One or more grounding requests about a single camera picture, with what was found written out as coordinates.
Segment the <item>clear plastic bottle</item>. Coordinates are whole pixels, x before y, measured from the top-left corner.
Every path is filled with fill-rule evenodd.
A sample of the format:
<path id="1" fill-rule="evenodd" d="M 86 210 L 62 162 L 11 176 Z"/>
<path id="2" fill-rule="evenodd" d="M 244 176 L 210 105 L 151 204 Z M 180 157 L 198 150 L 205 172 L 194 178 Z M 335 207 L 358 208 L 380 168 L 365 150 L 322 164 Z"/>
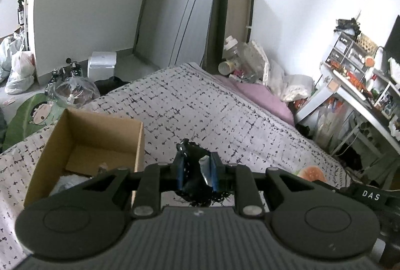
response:
<path id="1" fill-rule="evenodd" d="M 228 36 L 225 39 L 222 59 L 222 61 L 234 62 L 235 71 L 233 73 L 243 77 L 249 74 L 249 67 L 244 57 L 244 46 L 236 38 Z"/>

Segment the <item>clear plastic bag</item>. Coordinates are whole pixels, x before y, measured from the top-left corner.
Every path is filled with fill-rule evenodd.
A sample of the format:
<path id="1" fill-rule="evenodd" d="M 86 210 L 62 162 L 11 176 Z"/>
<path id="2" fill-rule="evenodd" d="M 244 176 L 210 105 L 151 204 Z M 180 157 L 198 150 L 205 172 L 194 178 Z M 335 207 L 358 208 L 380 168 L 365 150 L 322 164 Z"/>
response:
<path id="1" fill-rule="evenodd" d="M 80 108 L 100 97 L 95 83 L 85 77 L 68 77 L 62 82 L 49 83 L 45 93 L 50 100 L 64 108 Z"/>

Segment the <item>pink pillow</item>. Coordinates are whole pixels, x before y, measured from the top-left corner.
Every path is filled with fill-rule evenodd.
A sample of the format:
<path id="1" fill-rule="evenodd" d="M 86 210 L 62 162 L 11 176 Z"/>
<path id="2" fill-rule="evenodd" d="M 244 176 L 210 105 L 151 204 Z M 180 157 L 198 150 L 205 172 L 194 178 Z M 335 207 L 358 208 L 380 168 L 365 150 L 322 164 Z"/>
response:
<path id="1" fill-rule="evenodd" d="M 238 82 L 232 78 L 225 78 L 219 75 L 214 75 L 214 77 L 224 86 L 230 88 L 233 92 L 248 99 L 260 108 L 265 109 L 287 124 L 294 126 L 293 114 L 289 107 L 266 86 L 263 86 L 262 84 Z"/>

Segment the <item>grey door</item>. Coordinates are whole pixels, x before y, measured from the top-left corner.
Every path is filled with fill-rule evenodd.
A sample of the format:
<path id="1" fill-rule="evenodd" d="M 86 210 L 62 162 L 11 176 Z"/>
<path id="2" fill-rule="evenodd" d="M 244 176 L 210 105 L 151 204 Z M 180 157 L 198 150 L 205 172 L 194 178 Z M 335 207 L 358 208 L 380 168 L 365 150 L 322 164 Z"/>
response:
<path id="1" fill-rule="evenodd" d="M 143 0 L 134 55 L 158 69 L 200 63 L 213 0 Z"/>

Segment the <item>black patterned white bedspread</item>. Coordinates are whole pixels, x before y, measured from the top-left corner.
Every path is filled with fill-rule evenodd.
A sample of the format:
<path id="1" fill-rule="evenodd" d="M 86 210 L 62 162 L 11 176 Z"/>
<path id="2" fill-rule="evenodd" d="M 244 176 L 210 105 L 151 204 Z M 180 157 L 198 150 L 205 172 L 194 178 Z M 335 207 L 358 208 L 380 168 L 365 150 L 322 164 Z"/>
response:
<path id="1" fill-rule="evenodd" d="M 255 172 L 276 166 L 297 173 L 318 166 L 334 187 L 344 187 L 350 180 L 333 157 L 295 126 L 233 92 L 193 63 L 154 72 L 85 108 L 142 121 L 145 164 L 171 161 L 176 144 L 187 138 L 217 152 L 224 162 L 244 164 Z M 12 269 L 24 258 L 14 223 L 53 127 L 36 131 L 1 154 L 2 269 Z"/>

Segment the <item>brown cardboard box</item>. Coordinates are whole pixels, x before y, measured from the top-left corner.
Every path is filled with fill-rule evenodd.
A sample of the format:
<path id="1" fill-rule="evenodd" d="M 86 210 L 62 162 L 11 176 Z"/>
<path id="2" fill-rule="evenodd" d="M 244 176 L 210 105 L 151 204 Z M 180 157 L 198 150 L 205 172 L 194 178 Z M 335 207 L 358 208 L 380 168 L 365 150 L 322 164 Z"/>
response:
<path id="1" fill-rule="evenodd" d="M 107 170 L 144 169 L 144 125 L 140 120 L 65 109 L 36 163 L 24 206 L 47 197 L 61 176 L 96 176 Z"/>

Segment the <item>green cartoon cushion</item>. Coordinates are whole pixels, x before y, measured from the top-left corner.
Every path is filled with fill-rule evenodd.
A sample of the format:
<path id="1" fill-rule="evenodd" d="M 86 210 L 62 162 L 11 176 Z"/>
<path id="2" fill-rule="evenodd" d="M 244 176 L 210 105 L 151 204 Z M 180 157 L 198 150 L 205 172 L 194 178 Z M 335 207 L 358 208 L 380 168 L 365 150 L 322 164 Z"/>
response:
<path id="1" fill-rule="evenodd" d="M 53 124 L 63 111 L 63 107 L 46 95 L 33 95 L 19 106 L 8 124 L 2 150 L 6 151 L 36 131 Z"/>

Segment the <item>paper cup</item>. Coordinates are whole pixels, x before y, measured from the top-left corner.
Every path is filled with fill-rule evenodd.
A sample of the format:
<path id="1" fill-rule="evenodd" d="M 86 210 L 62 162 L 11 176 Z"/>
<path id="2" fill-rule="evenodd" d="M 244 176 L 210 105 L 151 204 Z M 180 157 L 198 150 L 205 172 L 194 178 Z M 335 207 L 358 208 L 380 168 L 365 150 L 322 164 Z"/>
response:
<path id="1" fill-rule="evenodd" d="M 235 71 L 235 64 L 232 61 L 222 61 L 218 65 L 218 72 L 223 76 L 228 76 Z"/>

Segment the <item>dark folded table board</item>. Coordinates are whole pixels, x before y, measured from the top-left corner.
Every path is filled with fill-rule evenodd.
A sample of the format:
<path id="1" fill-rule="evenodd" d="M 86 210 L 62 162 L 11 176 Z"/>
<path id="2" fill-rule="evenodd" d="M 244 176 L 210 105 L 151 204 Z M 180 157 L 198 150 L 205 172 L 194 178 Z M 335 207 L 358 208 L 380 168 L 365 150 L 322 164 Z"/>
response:
<path id="1" fill-rule="evenodd" d="M 223 60 L 225 39 L 234 37 L 239 42 L 250 40 L 254 0 L 213 0 L 202 69 L 218 73 Z"/>

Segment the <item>black fuzzy soft object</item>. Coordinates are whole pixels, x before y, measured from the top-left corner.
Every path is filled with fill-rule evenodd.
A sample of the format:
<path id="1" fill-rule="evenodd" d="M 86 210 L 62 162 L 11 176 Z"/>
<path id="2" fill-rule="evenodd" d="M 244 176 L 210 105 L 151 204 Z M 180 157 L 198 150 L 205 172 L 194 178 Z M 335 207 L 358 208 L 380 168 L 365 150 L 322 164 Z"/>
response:
<path id="1" fill-rule="evenodd" d="M 210 207 L 221 204 L 232 193 L 218 193 L 213 190 L 211 182 L 210 152 L 189 139 L 176 145 L 177 153 L 183 153 L 184 174 L 183 188 L 176 194 L 192 207 Z"/>

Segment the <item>white crumpled bags pile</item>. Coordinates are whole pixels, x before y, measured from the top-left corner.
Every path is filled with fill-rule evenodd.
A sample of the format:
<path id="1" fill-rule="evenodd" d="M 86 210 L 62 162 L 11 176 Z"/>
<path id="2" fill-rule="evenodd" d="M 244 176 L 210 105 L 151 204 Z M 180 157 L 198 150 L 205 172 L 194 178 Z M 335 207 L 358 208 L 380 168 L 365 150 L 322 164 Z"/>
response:
<path id="1" fill-rule="evenodd" d="M 254 40 L 245 44 L 244 58 L 252 72 L 252 79 L 266 86 L 283 102 L 307 99 L 312 95 L 314 81 L 311 77 L 286 74 L 275 60 L 267 57 L 263 48 Z"/>

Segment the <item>white plastic bag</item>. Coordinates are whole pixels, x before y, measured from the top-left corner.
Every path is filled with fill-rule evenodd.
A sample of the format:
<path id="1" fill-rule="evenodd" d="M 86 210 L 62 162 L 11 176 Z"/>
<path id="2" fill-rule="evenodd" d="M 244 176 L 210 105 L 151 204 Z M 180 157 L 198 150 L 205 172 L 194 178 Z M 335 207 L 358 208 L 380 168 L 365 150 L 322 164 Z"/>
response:
<path id="1" fill-rule="evenodd" d="M 18 51 L 11 59 L 11 71 L 5 85 L 5 93 L 19 95 L 26 92 L 34 83 L 34 57 L 31 51 Z"/>

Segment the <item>white desk shelf unit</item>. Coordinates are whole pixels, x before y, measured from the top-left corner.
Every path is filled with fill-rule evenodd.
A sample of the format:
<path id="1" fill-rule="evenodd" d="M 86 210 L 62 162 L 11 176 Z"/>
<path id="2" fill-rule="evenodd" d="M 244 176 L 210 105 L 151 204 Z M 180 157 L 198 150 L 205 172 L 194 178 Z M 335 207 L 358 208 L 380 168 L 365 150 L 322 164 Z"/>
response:
<path id="1" fill-rule="evenodd" d="M 365 73 L 369 68 L 365 62 L 368 57 L 359 44 L 341 32 L 328 58 L 320 64 L 321 77 L 317 81 L 316 92 L 296 112 L 295 123 L 306 119 L 322 103 L 336 95 L 364 117 L 399 152 L 399 141 L 390 134 L 389 121 L 379 113 L 372 102 L 372 93 L 366 88 Z"/>

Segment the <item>grey plastic bag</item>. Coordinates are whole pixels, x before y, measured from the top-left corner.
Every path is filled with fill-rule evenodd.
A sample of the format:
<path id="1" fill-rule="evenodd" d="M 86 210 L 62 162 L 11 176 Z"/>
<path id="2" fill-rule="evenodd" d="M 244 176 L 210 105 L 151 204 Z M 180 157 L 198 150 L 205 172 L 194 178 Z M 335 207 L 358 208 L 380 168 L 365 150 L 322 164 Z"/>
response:
<path id="1" fill-rule="evenodd" d="M 8 79 L 12 68 L 12 56 L 24 46 L 24 38 L 24 34 L 13 34 L 1 41 L 0 83 Z"/>

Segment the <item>white small appliance box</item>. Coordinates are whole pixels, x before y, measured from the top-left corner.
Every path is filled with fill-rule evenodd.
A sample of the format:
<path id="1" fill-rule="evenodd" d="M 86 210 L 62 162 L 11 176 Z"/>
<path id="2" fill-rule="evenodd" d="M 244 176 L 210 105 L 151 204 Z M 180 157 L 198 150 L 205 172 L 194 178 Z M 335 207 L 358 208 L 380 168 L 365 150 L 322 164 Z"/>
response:
<path id="1" fill-rule="evenodd" d="M 116 54 L 116 52 L 93 52 L 87 63 L 88 78 L 95 82 L 113 77 L 117 64 Z"/>

